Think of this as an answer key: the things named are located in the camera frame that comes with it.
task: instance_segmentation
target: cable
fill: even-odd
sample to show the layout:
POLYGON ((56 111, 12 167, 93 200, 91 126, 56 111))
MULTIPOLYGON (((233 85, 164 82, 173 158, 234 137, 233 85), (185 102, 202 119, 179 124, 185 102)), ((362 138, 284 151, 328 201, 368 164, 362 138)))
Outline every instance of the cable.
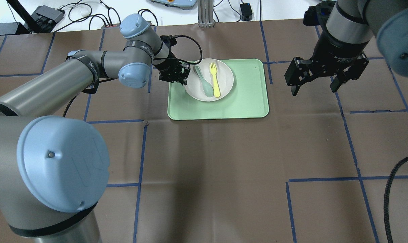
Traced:
POLYGON ((386 190, 384 192, 384 228, 386 229, 387 241, 389 243, 393 243, 392 232, 390 231, 390 220, 389 220, 390 187, 392 186, 392 182, 393 182, 394 176, 396 175, 396 172, 407 161, 408 161, 408 157, 405 157, 404 159, 402 159, 400 162, 398 162, 394 166, 394 168, 392 169, 392 172, 389 175, 389 179, 387 180, 386 190))
POLYGON ((156 20, 156 26, 159 26, 159 22, 157 21, 156 15, 154 15, 154 13, 152 11, 150 11, 149 9, 140 9, 138 10, 138 14, 139 15, 143 15, 145 12, 149 12, 150 14, 153 15, 154 19, 156 20))
POLYGON ((99 81, 99 83, 108 82, 108 81, 113 81, 113 80, 116 80, 116 79, 117 79, 117 78, 108 78, 108 79, 99 81))
POLYGON ((17 25, 17 26, 19 26, 19 23, 16 21, 16 18, 15 18, 14 12, 13 12, 13 11, 12 11, 12 9, 10 8, 9 3, 7 3, 7 6, 9 7, 10 12, 12 13, 12 16, 14 17, 14 20, 15 20, 15 22, 16 22, 16 25, 17 25))
POLYGON ((219 4, 221 4, 221 2, 223 2, 224 0, 221 0, 218 4, 214 5, 213 7, 217 7, 219 4))
POLYGON ((216 11, 213 9, 213 13, 214 13, 214 15, 216 16, 216 19, 217 19, 217 22, 219 23, 219 17, 218 17, 218 15, 216 14, 216 11))
POLYGON ((179 60, 179 61, 182 61, 184 63, 190 64, 190 65, 197 65, 198 63, 200 63, 203 60, 203 51, 201 50, 200 44, 196 40, 194 40, 192 37, 184 35, 184 34, 178 34, 178 35, 173 36, 174 39, 176 39, 178 37, 185 37, 185 38, 188 38, 188 39, 192 40, 193 42, 195 42, 195 44, 198 46, 198 49, 200 49, 200 60, 198 62, 189 62, 189 61, 186 61, 186 60, 183 60, 183 59, 173 58, 173 57, 157 57, 157 58, 155 58, 153 60, 179 60))
POLYGON ((259 0, 259 20, 262 20, 262 2, 259 0))
POLYGON ((67 112, 68 112, 68 110, 69 110, 70 105, 72 104, 72 102, 75 100, 75 98, 76 98, 78 95, 75 95, 75 97, 73 97, 73 98, 69 101, 68 105, 67 105, 66 108, 65 108, 65 112, 63 112, 63 117, 66 117, 66 114, 67 114, 67 112))
POLYGON ((115 8, 111 8, 111 7, 108 8, 108 18, 109 18, 109 11, 111 9, 114 10, 114 12, 117 14, 117 17, 119 18, 119 24, 121 24, 122 20, 120 19, 120 15, 119 15, 119 13, 117 12, 117 10, 115 8))
POLYGON ((91 30, 91 24, 92 24, 92 20, 93 20, 94 17, 100 18, 103 21, 103 25, 106 27, 105 20, 102 17, 100 17, 99 15, 102 15, 102 14, 98 13, 98 14, 92 15, 92 17, 90 18, 90 23, 88 23, 88 30, 91 30))
POLYGON ((80 2, 75 3, 75 5, 73 5, 73 7, 69 10, 69 13, 68 13, 68 18, 69 18, 69 20, 72 21, 72 22, 75 22, 75 23, 79 23, 79 22, 85 21, 85 20, 72 20, 72 19, 70 18, 70 13, 72 12, 73 8, 76 7, 76 6, 78 6, 78 5, 86 5, 86 6, 88 6, 88 7, 90 8, 90 13, 89 13, 86 17, 90 17, 90 16, 92 15, 92 13, 93 13, 93 8, 92 8, 90 5, 88 5, 87 3, 80 3, 80 2))
POLYGON ((230 0, 227 0, 227 1, 228 1, 228 3, 230 4, 230 7, 234 10, 234 12, 236 12, 236 13, 240 16, 240 18, 239 18, 236 22, 240 21, 240 20, 241 20, 241 14, 240 14, 239 12, 237 12, 237 11, 232 7, 230 0))
MULTIPOLYGON (((116 80, 116 79, 117 79, 117 78, 108 78, 108 79, 99 81, 99 83, 108 82, 108 81, 112 81, 112 80, 116 80)), ((66 117, 66 114, 68 113, 68 110, 69 110, 69 108, 70 108, 70 105, 72 104, 72 102, 75 100, 75 98, 76 98, 78 95, 75 95, 75 97, 73 97, 73 98, 69 101, 68 105, 67 105, 66 108, 65 108, 65 112, 63 112, 63 117, 66 117)))

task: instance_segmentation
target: power adapter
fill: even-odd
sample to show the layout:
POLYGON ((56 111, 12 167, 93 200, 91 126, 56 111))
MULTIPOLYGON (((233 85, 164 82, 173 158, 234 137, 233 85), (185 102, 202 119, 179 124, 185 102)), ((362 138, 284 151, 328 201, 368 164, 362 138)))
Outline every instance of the power adapter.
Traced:
POLYGON ((240 12, 242 21, 252 20, 252 8, 250 3, 242 3, 240 5, 240 12))

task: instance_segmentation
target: yellow fork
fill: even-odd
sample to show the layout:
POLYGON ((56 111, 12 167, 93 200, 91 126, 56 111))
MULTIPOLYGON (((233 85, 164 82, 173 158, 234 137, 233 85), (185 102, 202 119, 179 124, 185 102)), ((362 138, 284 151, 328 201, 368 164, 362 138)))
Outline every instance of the yellow fork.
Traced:
POLYGON ((218 73, 218 69, 216 68, 216 63, 210 63, 210 73, 213 76, 213 90, 214 96, 216 98, 220 97, 221 91, 219 90, 218 78, 216 78, 216 74, 218 73))

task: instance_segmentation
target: green spoon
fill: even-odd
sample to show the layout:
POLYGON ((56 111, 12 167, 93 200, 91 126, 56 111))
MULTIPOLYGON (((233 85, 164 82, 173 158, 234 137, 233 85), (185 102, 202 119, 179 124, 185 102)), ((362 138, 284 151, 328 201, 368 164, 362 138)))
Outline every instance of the green spoon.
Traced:
POLYGON ((211 86, 211 84, 209 84, 203 77, 203 75, 201 74, 201 70, 200 67, 195 65, 194 66, 194 70, 195 72, 198 74, 198 77, 200 77, 201 83, 203 84, 203 89, 204 89, 204 93, 207 97, 212 97, 214 94, 213 91, 213 87, 211 86))

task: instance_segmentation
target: green tray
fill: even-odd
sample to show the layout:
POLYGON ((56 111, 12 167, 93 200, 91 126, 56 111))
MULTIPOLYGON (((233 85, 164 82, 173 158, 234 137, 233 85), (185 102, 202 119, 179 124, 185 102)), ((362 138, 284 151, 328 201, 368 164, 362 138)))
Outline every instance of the green tray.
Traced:
POLYGON ((220 61, 234 74, 234 86, 227 96, 213 102, 199 101, 192 98, 180 83, 170 83, 168 116, 171 119, 259 118, 269 113, 262 62, 257 59, 220 61))

